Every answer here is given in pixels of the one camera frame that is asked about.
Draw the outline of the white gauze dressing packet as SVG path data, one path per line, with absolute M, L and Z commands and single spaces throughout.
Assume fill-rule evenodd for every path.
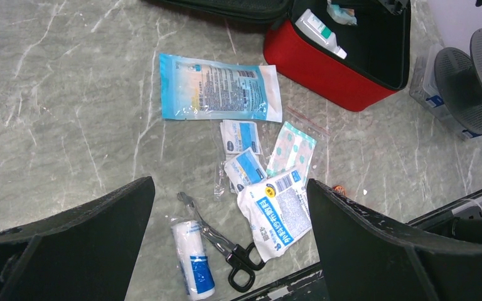
M 264 262 L 282 256 L 312 229 L 304 178 L 295 168 L 245 187 L 237 205 Z

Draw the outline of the white bottle green label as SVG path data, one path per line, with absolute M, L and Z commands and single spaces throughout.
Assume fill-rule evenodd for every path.
M 347 52 L 338 45 L 336 34 L 325 25 L 310 9 L 306 9 L 295 22 L 296 27 L 311 41 L 334 53 L 341 59 Z

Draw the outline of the teal header small items bag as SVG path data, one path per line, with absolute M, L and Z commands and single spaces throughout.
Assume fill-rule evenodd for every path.
M 332 0 L 327 0 L 326 10 L 333 21 L 338 24 L 347 26 L 356 26 L 358 24 L 354 9 L 342 8 Z

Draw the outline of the blue cotton swab packet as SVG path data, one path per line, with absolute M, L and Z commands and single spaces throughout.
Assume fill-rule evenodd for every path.
M 283 120 L 274 65 L 233 65 L 162 53 L 159 70 L 164 119 Z

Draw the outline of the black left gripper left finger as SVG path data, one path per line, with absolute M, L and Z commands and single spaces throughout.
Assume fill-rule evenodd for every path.
M 0 232 L 0 300 L 124 300 L 155 197 L 151 177 Z

